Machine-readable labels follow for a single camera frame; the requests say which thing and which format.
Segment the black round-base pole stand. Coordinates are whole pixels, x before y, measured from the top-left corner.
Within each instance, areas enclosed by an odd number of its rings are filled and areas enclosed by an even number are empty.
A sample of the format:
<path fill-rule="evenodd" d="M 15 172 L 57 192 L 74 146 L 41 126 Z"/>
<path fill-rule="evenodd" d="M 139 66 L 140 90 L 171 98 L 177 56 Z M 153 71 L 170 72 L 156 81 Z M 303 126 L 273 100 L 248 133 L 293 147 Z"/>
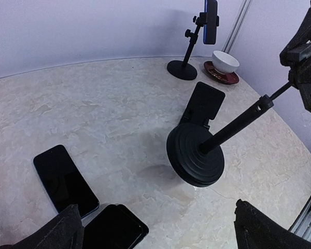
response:
<path fill-rule="evenodd" d="M 206 24 L 206 13 L 200 12 L 199 16 L 194 16 L 193 22 L 196 25 L 196 29 L 192 32 L 190 29 L 185 31 L 185 37 L 189 38 L 189 45 L 182 61 L 180 60 L 172 60 L 167 64 L 167 71 L 175 76 L 176 78 L 182 80 L 194 80 L 197 77 L 197 70 L 194 66 L 189 64 L 189 59 L 192 53 L 192 50 L 198 40 L 200 29 Z"/>

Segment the blue-edged black smartphone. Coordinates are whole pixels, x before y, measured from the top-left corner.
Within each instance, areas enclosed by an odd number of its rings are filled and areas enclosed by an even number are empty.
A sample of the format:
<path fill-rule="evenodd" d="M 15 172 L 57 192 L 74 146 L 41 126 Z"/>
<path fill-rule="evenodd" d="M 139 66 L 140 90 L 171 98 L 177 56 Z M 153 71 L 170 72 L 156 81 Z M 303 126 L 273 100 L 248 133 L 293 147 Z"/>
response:
<path fill-rule="evenodd" d="M 203 43 L 214 45 L 216 43 L 217 27 L 219 26 L 218 2 L 216 0 L 204 1 L 206 24 L 204 25 Z"/>

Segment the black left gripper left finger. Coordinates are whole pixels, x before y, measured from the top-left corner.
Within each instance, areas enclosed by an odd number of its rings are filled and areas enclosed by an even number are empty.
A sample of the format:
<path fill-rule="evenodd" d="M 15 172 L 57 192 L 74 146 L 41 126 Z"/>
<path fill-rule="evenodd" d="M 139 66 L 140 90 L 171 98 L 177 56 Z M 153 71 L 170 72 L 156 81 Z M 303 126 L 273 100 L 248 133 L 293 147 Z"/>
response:
<path fill-rule="evenodd" d="M 32 235 L 0 248 L 82 248 L 83 235 L 78 205 L 71 204 Z"/>

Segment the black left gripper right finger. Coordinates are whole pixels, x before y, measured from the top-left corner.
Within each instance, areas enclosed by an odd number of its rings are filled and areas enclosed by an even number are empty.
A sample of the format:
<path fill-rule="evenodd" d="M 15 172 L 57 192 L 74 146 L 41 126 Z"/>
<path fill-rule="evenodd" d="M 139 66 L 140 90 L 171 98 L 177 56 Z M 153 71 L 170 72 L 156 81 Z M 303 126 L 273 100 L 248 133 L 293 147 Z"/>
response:
<path fill-rule="evenodd" d="M 311 242 L 281 227 L 247 201 L 236 202 L 235 217 L 238 248 L 311 248 Z"/>

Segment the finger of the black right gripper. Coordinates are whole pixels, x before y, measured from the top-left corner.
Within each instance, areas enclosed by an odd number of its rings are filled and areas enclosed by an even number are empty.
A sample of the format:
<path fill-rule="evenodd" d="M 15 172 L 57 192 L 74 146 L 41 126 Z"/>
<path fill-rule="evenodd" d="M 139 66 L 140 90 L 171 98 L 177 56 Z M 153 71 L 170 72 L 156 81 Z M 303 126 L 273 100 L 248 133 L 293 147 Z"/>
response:
<path fill-rule="evenodd" d="M 311 42 L 311 1 L 310 8 L 308 9 L 298 31 L 279 55 L 281 65 L 290 66 L 291 62 L 288 59 L 288 52 L 302 44 L 306 44 L 308 41 Z"/>
<path fill-rule="evenodd" d="M 288 80 L 298 89 L 305 109 L 311 113 L 311 60 L 292 63 Z"/>

